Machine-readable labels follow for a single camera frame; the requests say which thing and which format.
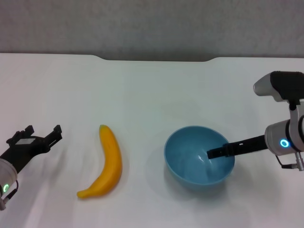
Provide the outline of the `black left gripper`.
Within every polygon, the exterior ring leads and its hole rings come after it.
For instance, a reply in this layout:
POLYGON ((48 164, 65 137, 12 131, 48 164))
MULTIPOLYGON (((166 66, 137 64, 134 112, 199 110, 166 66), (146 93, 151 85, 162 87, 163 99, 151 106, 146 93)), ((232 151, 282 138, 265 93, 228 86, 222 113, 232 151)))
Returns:
POLYGON ((17 173, 35 156, 49 152, 50 148, 62 139, 60 125, 56 125, 46 137, 31 136, 33 133, 34 128, 29 125, 25 128, 23 135, 19 132, 6 141, 9 148, 0 155, 0 158, 10 163, 17 173))

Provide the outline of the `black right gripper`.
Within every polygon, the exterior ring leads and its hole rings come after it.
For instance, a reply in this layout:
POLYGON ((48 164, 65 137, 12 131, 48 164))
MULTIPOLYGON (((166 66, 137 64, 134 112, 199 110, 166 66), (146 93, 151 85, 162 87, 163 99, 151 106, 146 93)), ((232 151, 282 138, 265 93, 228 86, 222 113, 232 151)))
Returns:
POLYGON ((247 153, 258 152, 266 149, 266 140, 264 135, 242 140, 235 143, 226 143, 222 147, 207 151, 209 159, 219 157, 231 157, 247 153))

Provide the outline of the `blue plastic bowl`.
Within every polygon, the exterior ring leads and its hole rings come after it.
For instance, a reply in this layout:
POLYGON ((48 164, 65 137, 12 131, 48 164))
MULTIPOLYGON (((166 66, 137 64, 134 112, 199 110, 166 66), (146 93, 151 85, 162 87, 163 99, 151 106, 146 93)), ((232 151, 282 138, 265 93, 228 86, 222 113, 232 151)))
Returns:
POLYGON ((171 176, 183 187, 203 191, 222 184, 232 172, 234 157, 209 159, 207 151, 228 143, 217 131, 203 126, 176 130, 164 146, 164 160, 171 176))

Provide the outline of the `yellow banana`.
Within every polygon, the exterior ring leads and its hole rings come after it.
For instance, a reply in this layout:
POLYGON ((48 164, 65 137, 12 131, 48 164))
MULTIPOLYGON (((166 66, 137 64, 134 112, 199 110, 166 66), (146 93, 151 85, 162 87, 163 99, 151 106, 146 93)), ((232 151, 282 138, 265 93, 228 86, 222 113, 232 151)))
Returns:
POLYGON ((117 139, 112 130, 106 126, 99 127, 99 139, 104 151, 104 167, 101 174, 89 188, 77 192, 77 197, 87 199, 101 197, 111 192, 119 183, 123 160, 117 139))

